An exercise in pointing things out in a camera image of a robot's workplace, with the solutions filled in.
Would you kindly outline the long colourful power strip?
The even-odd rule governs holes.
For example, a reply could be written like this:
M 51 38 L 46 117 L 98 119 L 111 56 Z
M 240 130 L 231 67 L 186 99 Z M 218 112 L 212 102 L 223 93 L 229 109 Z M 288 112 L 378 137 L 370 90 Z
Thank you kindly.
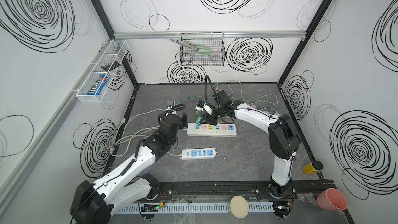
M 237 129 L 235 124 L 196 124 L 188 123 L 188 136 L 205 136 L 205 137 L 236 137 Z

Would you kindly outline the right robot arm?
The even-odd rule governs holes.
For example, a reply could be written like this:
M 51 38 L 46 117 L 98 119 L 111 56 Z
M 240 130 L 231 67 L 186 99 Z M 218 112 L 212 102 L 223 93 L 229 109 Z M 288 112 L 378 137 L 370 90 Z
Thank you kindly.
M 198 102 L 199 111 L 204 113 L 200 123 L 216 125 L 218 119 L 229 116 L 268 134 L 269 146 L 274 154 L 274 169 L 268 188 L 276 199 L 287 195 L 292 188 L 292 165 L 302 142 L 292 118 L 289 115 L 276 116 L 263 112 L 241 100 L 232 101 L 223 90 L 216 92 L 213 98 L 216 106 L 207 100 Z

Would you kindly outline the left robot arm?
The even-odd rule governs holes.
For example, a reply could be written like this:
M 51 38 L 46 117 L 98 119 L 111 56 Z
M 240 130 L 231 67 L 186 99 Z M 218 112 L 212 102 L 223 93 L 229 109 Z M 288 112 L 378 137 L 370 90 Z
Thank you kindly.
M 158 116 L 159 128 L 139 141 L 134 155 L 93 183 L 83 181 L 76 189 L 70 214 L 78 224 L 106 224 L 122 208 L 143 199 L 154 199 L 159 181 L 144 169 L 167 154 L 176 142 L 177 132 L 188 126 L 186 108 L 177 104 Z

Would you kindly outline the short blue power strip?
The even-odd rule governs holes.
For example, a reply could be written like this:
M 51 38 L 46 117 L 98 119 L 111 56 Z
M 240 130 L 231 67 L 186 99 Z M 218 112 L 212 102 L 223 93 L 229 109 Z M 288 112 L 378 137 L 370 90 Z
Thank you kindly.
M 183 149 L 181 160 L 213 159 L 217 155 L 214 148 Z

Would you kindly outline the black remote control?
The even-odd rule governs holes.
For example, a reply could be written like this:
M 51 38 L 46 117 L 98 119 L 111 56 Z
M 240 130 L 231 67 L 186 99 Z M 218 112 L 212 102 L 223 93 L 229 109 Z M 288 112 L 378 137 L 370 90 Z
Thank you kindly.
M 101 66 L 101 68 L 105 71 L 105 72 L 109 72 L 112 71 L 116 68 L 118 68 L 120 66 L 120 63 L 118 61 L 114 61 L 112 63 L 106 64 L 104 66 Z

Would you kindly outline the blue candy packet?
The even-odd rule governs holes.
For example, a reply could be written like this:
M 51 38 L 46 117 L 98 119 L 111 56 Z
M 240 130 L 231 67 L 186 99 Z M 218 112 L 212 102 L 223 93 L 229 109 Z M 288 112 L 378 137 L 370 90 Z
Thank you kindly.
M 87 92 L 87 95 L 100 95 L 102 89 L 106 86 L 108 81 L 108 76 L 100 75 L 91 87 L 91 89 Z

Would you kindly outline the beige round lid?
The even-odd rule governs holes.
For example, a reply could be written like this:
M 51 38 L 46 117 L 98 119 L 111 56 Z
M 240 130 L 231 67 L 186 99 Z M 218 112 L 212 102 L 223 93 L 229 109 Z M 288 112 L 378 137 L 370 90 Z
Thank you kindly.
M 233 218 L 243 219 L 248 215 L 249 205 L 242 196 L 235 196 L 230 201 L 229 213 Z

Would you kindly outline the yellow block with black cap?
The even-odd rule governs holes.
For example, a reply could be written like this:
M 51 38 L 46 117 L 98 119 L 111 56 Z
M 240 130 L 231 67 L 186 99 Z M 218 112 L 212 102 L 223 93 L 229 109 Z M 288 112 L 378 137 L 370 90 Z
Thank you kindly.
M 312 175 L 323 170 L 323 164 L 320 161 L 313 161 L 302 167 L 305 175 Z

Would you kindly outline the pink cup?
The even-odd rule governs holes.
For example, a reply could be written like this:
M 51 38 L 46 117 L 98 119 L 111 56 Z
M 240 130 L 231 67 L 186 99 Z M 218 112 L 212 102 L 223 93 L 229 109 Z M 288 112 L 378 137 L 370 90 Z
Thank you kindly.
M 316 199 L 317 205 L 326 211 L 343 211 L 348 207 L 346 197 L 337 189 L 328 188 Z

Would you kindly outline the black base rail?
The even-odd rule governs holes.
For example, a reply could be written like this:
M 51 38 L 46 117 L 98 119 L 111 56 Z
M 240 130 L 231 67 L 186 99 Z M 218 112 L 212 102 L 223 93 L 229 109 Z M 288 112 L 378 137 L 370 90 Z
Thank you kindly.
M 178 197 L 194 196 L 236 196 L 254 197 L 258 200 L 293 200 L 298 195 L 313 194 L 336 188 L 332 180 L 293 180 L 285 189 L 283 194 L 275 198 L 269 181 L 170 181 L 160 182 L 150 192 L 154 197 L 166 197 L 175 200 Z

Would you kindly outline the clear wall shelf basket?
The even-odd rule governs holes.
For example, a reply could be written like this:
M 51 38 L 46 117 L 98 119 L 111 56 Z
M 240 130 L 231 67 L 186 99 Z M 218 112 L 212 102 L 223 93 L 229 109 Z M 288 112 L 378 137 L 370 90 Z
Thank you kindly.
M 126 40 L 111 40 L 99 53 L 99 60 L 76 93 L 83 103 L 100 103 L 108 91 L 118 91 L 127 75 L 122 62 L 128 51 Z

